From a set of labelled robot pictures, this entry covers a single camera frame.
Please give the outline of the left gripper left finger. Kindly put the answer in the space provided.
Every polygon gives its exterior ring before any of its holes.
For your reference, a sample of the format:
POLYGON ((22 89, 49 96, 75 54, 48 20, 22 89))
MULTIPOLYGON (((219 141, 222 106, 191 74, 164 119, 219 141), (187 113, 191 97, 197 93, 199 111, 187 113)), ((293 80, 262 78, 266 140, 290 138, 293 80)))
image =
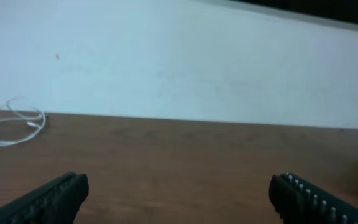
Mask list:
POLYGON ((88 194, 87 175, 67 172, 0 207, 0 224, 72 224, 88 194))

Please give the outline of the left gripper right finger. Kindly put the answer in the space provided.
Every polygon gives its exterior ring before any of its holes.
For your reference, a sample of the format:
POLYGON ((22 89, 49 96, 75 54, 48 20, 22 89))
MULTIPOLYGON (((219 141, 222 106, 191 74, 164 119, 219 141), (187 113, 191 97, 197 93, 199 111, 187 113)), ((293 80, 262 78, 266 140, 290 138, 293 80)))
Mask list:
POLYGON ((273 175, 268 194, 284 224, 358 224, 358 208, 291 172, 273 175))

